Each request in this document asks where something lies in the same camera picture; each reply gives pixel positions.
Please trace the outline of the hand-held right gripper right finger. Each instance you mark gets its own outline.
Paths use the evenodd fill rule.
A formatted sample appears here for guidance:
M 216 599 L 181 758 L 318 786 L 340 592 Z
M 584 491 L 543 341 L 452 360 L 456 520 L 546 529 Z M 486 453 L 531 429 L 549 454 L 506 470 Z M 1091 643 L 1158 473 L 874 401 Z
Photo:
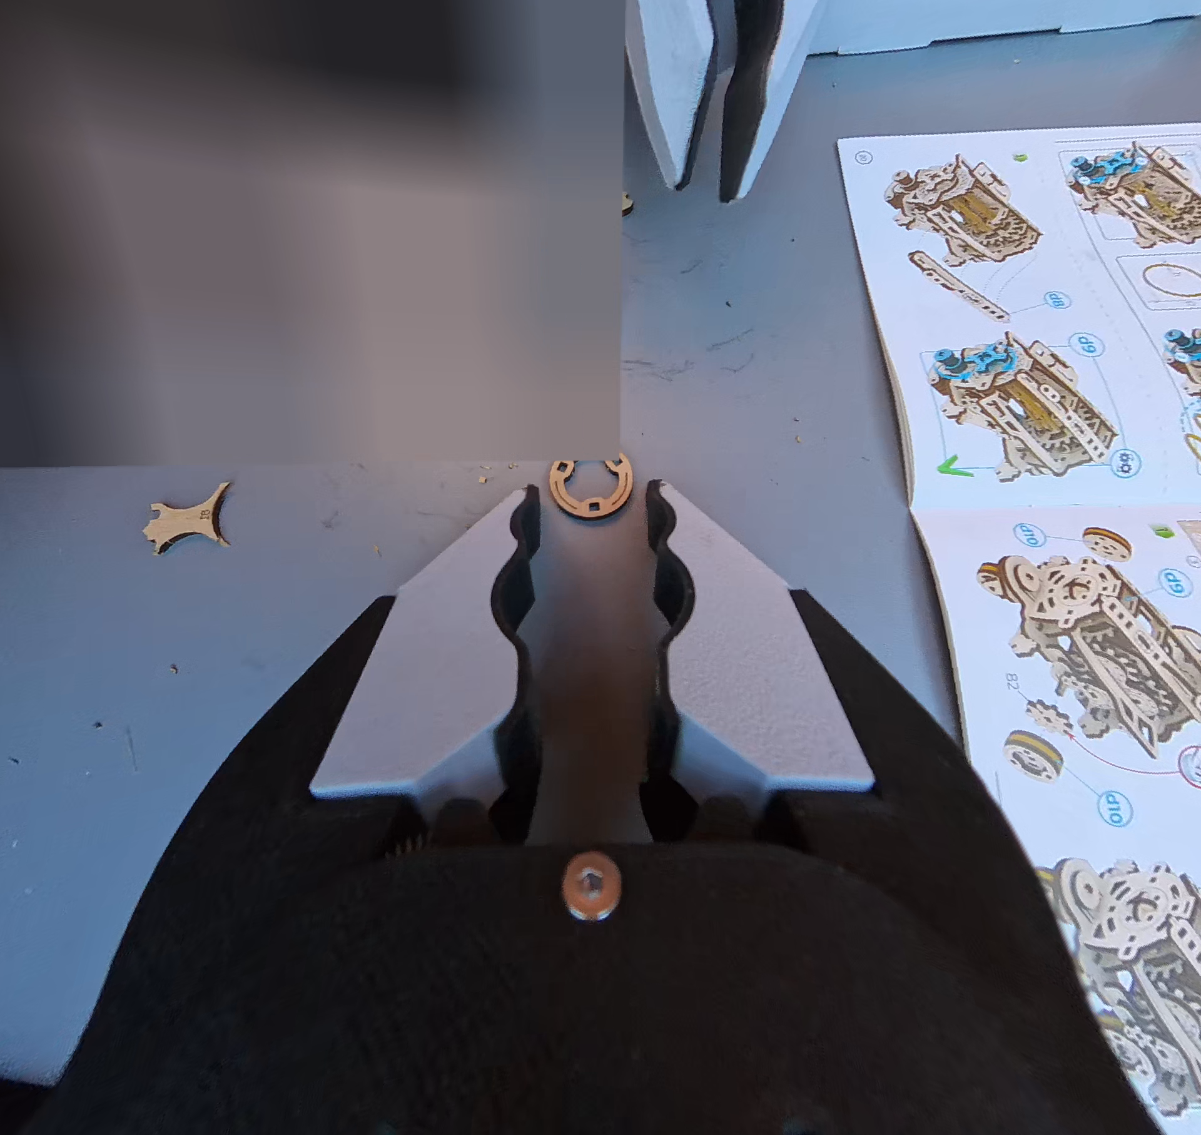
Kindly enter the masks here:
M 686 836 L 702 803 L 757 819 L 782 790 L 871 790 L 874 776 L 783 579 L 682 496 L 646 492 L 658 648 L 644 818 Z

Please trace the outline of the star-shaped wooden scrap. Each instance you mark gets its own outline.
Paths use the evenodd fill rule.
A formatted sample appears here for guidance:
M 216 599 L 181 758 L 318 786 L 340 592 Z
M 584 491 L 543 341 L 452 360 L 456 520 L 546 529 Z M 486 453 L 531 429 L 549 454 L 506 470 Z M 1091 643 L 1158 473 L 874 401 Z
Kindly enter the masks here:
M 220 511 L 232 483 L 221 483 L 203 503 L 192 508 L 177 509 L 165 503 L 150 505 L 153 518 L 143 529 L 143 535 L 154 546 L 154 555 L 162 555 L 182 539 L 203 537 L 221 547 L 229 547 L 220 530 Z

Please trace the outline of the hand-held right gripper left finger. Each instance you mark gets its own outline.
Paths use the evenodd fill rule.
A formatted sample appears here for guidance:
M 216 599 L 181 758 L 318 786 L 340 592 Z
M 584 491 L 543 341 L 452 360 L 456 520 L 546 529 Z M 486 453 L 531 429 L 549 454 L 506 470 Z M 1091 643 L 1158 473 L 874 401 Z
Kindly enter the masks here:
M 428 822 L 473 800 L 502 840 L 527 840 L 543 752 L 519 628 L 540 518 L 537 487 L 518 491 L 400 588 L 314 797 L 407 796 Z

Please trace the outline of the assembly instruction booklet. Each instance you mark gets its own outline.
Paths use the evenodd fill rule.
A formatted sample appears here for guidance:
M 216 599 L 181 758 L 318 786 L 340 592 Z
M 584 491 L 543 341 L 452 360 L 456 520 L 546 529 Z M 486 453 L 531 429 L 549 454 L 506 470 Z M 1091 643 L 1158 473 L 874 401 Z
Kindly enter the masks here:
M 1199 1133 L 1199 124 L 838 156 L 969 759 Z

